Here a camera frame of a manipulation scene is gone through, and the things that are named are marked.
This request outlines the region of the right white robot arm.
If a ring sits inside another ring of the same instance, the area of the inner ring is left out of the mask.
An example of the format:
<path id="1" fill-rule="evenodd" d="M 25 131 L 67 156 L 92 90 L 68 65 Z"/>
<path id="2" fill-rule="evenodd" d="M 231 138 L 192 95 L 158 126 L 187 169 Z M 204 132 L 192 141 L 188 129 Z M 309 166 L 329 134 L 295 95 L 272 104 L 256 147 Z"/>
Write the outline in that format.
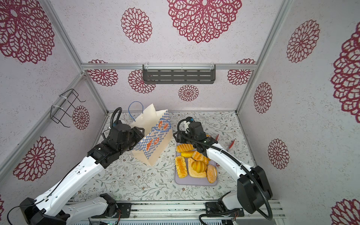
<path id="1" fill-rule="evenodd" d="M 219 164 L 237 182 L 236 191 L 219 199 L 223 212 L 243 209 L 250 214 L 258 212 L 267 220 L 272 220 L 269 200 L 273 194 L 266 173 L 260 166 L 250 166 L 236 159 L 216 139 L 207 136 L 201 123 L 192 117 L 178 122 L 173 137 L 177 143 L 193 145 L 201 156 Z"/>

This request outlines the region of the blue checkered paper bag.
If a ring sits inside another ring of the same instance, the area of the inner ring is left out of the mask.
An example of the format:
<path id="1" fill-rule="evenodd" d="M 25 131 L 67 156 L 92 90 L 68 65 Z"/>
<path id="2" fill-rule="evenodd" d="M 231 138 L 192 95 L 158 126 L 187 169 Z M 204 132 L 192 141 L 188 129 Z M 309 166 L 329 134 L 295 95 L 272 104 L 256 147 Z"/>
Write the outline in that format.
<path id="1" fill-rule="evenodd" d="M 144 137 L 135 145 L 132 154 L 137 160 L 152 167 L 173 135 L 169 111 L 167 109 L 157 111 L 155 106 L 150 104 L 139 116 L 131 119 L 133 119 L 130 124 L 132 128 L 144 129 Z"/>

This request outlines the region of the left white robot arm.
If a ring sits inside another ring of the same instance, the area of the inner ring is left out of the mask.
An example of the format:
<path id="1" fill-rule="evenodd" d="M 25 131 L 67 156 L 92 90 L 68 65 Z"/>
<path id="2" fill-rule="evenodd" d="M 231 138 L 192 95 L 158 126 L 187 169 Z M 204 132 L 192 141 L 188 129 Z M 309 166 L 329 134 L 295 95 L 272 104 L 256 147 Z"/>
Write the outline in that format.
<path id="1" fill-rule="evenodd" d="M 118 122 L 108 137 L 94 146 L 60 182 L 35 199 L 26 198 L 20 209 L 28 225 L 71 225 L 93 216 L 113 218 L 118 205 L 109 194 L 73 206 L 69 199 L 95 175 L 132 150 L 145 136 L 144 128 Z"/>

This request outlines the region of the round pumpkin fake bun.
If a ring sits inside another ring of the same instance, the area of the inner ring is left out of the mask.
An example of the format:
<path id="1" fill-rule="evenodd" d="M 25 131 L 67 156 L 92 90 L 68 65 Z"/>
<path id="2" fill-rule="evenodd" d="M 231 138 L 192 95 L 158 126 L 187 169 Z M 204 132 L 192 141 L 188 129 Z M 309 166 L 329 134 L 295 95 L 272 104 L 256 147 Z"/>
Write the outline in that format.
<path id="1" fill-rule="evenodd" d="M 203 173 L 207 170 L 207 165 L 202 161 L 194 161 L 191 168 L 197 173 Z"/>

